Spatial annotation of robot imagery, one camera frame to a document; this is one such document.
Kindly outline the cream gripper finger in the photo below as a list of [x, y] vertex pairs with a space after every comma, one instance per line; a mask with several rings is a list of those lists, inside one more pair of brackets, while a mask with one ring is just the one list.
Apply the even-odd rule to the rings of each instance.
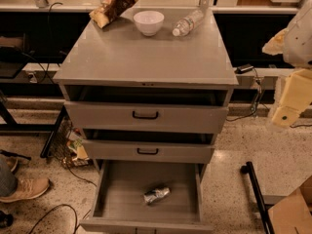
[[276, 33], [267, 43], [262, 47], [262, 51], [270, 56], [282, 54], [285, 51], [285, 37], [287, 30], [284, 28]]
[[297, 69], [286, 78], [286, 84], [272, 116], [272, 124], [289, 127], [312, 103], [312, 70]]

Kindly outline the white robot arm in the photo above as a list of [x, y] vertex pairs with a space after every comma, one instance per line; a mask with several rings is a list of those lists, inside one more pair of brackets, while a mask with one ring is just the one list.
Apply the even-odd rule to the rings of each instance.
[[285, 79], [271, 122], [289, 127], [312, 102], [312, 0], [304, 3], [289, 22], [262, 47], [271, 56], [283, 55], [294, 71]]

